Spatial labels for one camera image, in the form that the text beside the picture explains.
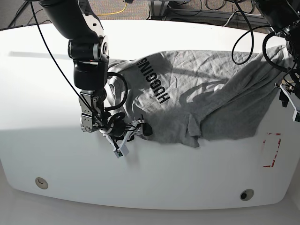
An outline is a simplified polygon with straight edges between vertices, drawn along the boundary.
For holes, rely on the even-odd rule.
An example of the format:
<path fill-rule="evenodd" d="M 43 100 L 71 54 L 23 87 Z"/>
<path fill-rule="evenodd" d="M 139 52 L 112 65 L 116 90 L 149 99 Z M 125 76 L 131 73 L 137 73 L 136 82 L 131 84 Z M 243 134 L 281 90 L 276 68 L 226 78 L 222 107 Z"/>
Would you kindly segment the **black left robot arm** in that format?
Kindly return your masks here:
<path fill-rule="evenodd" d="M 273 68 L 284 73 L 283 80 L 289 75 L 294 81 L 294 85 L 285 81 L 288 88 L 287 93 L 293 93 L 297 98 L 300 97 L 300 16 L 293 9 L 287 0 L 254 0 L 253 4 L 261 15 L 267 20 L 269 26 L 274 30 L 268 34 L 262 43 L 262 53 L 267 63 Z M 284 34 L 286 47 L 289 54 L 293 57 L 294 65 L 285 68 L 275 64 L 268 57 L 266 44 L 268 40 L 276 34 Z"/>

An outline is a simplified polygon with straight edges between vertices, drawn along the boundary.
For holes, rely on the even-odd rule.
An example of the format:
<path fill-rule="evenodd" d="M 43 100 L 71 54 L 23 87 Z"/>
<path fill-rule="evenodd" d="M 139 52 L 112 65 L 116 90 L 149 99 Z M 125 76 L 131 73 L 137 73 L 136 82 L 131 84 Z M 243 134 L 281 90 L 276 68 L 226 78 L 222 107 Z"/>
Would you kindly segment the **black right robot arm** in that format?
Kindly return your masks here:
<path fill-rule="evenodd" d="M 82 131 L 99 131 L 113 146 L 117 157 L 127 155 L 126 143 L 136 135 L 151 135 L 152 128 L 143 118 L 126 123 L 123 112 L 110 113 L 125 104 L 128 84 L 122 75 L 108 72 L 108 38 L 99 18 L 87 0 L 40 0 L 38 3 L 55 28 L 68 39 L 67 52 L 74 63 L 74 84 L 71 87 L 81 90 L 77 95 L 82 109 Z M 105 85 L 111 77 L 123 82 L 125 92 L 117 105 L 105 107 Z"/>

